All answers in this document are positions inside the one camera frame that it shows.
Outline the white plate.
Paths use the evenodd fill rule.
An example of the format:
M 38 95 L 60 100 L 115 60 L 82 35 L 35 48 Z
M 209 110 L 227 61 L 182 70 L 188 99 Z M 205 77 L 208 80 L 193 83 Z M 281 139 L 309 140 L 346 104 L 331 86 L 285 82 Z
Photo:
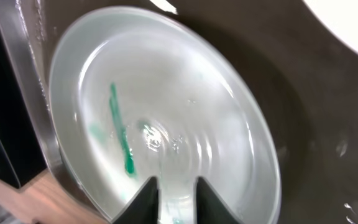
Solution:
M 358 0 L 304 0 L 337 39 L 358 54 Z
M 195 223 L 203 177 L 242 223 L 276 223 L 281 182 L 265 118 L 232 65 L 184 25 L 105 7 L 62 35 L 49 106 L 66 166 L 116 221 L 156 177 L 160 223 Z

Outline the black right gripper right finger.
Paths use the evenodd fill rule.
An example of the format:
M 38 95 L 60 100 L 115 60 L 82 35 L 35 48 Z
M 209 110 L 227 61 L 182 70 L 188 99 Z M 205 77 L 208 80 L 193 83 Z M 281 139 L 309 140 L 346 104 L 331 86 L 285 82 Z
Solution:
M 229 211 L 214 189 L 203 177 L 195 184 L 195 205 L 197 224 L 240 224 Z

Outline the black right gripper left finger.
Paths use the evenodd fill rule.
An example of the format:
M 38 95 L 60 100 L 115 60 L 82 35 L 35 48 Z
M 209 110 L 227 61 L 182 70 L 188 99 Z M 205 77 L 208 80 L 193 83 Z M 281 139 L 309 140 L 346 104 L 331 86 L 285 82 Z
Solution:
M 157 224 L 159 189 L 156 177 L 150 177 L 132 202 L 112 224 Z

